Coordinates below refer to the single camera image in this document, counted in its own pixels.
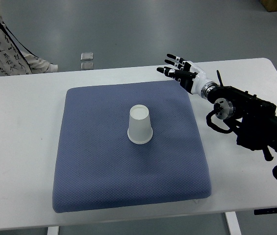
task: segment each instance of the white table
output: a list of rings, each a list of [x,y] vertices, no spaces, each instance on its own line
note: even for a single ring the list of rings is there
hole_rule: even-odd
[[[277,105],[277,71],[267,59],[204,62],[198,65],[224,85],[248,90]],[[168,80],[157,66],[0,77],[0,230],[97,221],[155,218],[277,207],[272,162],[262,151],[236,145],[236,136],[210,129],[213,105],[190,96],[208,161],[212,194],[193,200],[56,214],[52,186],[57,146],[69,88]]]

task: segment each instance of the white paper cup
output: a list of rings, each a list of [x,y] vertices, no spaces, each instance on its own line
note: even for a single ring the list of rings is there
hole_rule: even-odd
[[[129,111],[127,135],[130,141],[144,144],[152,138],[149,110],[145,105],[134,105]]]

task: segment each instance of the robot finger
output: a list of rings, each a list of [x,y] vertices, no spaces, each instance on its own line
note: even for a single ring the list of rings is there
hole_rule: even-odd
[[[177,67],[179,70],[183,70],[183,65],[181,65],[180,63],[176,63],[171,60],[164,60],[164,62],[166,62],[169,65],[173,65],[173,66]]]

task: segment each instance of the gray floor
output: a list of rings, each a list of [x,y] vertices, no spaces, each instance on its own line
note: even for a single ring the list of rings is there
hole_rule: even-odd
[[[95,69],[161,65],[166,53],[194,62],[265,57],[277,69],[277,12],[268,13],[258,0],[4,0],[2,6],[3,20],[15,36],[58,64],[60,71],[80,70],[80,54],[89,51]],[[206,221],[220,216],[207,215]],[[170,234],[164,227],[192,234],[194,227],[188,225],[204,217],[85,225],[60,232],[134,234],[131,229],[140,224],[153,234]],[[277,234],[277,214],[246,211],[238,219],[242,234]],[[221,227],[207,223],[203,231],[224,234]],[[12,234],[45,233],[36,229]]]

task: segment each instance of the robotic hand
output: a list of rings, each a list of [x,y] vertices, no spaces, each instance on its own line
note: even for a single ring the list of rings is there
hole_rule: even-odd
[[[276,105],[250,95],[234,87],[225,87],[217,71],[220,86],[208,79],[206,73],[191,61],[167,54],[173,62],[165,60],[167,64],[177,68],[157,68],[157,71],[167,77],[175,79],[190,94],[198,94],[214,104],[214,109],[207,117],[207,125],[221,133],[234,132],[237,135],[236,143],[250,150],[262,150],[267,161],[273,159],[268,146],[277,152],[277,117]],[[221,129],[211,121],[216,115],[229,127]],[[277,166],[273,169],[277,179]]]
[[[167,54],[167,56],[179,63],[170,60],[165,60],[165,62],[177,67],[179,70],[169,67],[157,68],[157,70],[164,73],[167,77],[174,78],[188,93],[199,94],[202,98],[207,99],[210,89],[218,86],[215,82],[208,79],[206,73],[192,61],[186,61],[171,54]]]

